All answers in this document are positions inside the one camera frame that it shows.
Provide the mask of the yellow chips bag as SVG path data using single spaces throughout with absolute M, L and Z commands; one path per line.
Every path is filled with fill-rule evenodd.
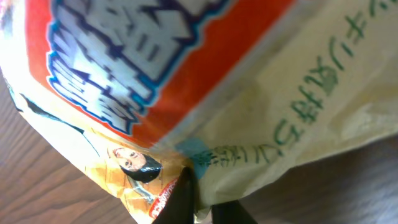
M 1 70 L 22 116 L 135 221 L 185 167 L 202 217 L 397 133 L 397 1 L 2 1 Z

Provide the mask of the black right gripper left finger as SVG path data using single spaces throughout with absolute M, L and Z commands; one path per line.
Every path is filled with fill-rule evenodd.
M 195 176 L 185 167 L 165 204 L 152 224 L 194 224 Z

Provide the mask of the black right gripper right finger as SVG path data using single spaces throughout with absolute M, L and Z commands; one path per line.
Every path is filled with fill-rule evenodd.
M 213 224 L 257 224 L 238 200 L 211 206 Z

